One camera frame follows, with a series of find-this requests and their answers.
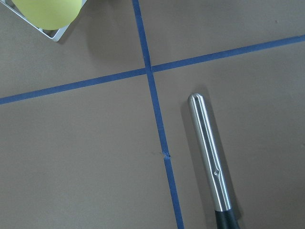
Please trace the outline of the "white cup rack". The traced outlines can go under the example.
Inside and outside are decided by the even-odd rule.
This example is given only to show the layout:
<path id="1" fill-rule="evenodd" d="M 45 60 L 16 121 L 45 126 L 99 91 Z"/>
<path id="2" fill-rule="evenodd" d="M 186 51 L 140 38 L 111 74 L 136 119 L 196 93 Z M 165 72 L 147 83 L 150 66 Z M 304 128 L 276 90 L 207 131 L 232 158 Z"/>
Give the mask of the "white cup rack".
<path id="1" fill-rule="evenodd" d="M 12 12 L 14 12 L 17 16 L 19 16 L 21 19 L 23 19 L 25 22 L 27 22 L 28 24 L 30 24 L 32 27 L 34 27 L 36 30 L 38 30 L 40 33 L 42 33 L 43 35 L 45 35 L 47 38 L 53 40 L 54 42 L 58 42 L 60 40 L 60 38 L 63 36 L 63 34 L 66 32 L 66 30 L 68 29 L 69 25 L 66 25 L 62 28 L 59 28 L 57 30 L 45 30 L 42 28 L 38 28 L 36 26 L 34 26 L 32 23 L 30 23 L 25 16 L 23 16 L 23 14 L 17 9 L 17 7 L 14 5 L 13 0 L 2 0 L 0 2 L 3 6 L 7 7 L 9 10 L 11 10 Z M 86 3 L 85 0 L 82 0 L 82 7 L 84 6 L 84 4 Z"/>

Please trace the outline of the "steel black muddler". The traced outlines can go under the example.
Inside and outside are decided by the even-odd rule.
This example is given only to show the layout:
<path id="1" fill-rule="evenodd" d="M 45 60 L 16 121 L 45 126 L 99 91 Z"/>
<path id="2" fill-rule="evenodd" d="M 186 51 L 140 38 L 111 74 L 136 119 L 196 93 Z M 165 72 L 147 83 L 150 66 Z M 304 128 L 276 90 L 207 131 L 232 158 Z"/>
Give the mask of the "steel black muddler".
<path id="1" fill-rule="evenodd" d="M 188 105 L 213 200 L 217 228 L 238 229 L 240 226 L 230 201 L 203 95 L 189 95 Z"/>

